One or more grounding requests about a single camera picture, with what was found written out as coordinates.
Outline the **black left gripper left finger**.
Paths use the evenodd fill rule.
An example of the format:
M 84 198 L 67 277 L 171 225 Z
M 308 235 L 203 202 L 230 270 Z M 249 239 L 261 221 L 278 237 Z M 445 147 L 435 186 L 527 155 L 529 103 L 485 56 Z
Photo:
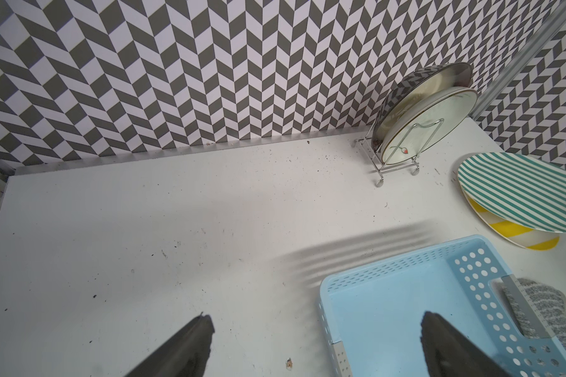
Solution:
M 128 372 L 127 376 L 203 376 L 214 333 L 211 317 L 200 314 Z

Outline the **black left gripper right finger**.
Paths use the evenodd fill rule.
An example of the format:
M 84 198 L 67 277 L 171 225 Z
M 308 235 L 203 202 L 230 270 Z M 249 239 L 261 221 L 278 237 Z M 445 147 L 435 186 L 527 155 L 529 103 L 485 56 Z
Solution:
M 439 314 L 425 312 L 421 345 L 430 376 L 509 376 Z

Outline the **green white striped plate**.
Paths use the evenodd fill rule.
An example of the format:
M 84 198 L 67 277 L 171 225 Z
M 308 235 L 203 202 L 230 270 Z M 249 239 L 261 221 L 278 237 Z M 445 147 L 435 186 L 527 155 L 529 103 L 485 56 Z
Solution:
M 463 191 L 500 218 L 543 232 L 566 233 L 566 171 L 508 152 L 485 152 L 458 168 Z

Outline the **yellow white striped plate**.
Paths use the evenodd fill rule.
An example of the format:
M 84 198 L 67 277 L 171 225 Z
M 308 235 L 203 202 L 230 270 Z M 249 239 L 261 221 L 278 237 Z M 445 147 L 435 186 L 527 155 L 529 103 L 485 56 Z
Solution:
M 510 243 L 533 251 L 548 251 L 558 246 L 561 239 L 559 233 L 530 229 L 505 220 L 479 205 L 464 190 L 462 190 L 462 193 L 476 215 L 500 237 L 508 240 Z

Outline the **grey microfibre cloth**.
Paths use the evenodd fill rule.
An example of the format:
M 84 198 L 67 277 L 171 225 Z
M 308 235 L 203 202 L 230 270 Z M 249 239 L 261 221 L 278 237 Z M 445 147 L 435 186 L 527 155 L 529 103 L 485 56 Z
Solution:
M 530 279 L 519 278 L 518 281 L 541 314 L 542 319 L 553 330 L 566 350 L 566 296 L 564 293 L 550 285 Z M 537 339 L 539 337 L 537 331 L 533 328 L 509 289 L 503 285 L 502 291 L 511 307 L 513 318 L 517 320 L 517 327 L 521 334 L 528 338 Z

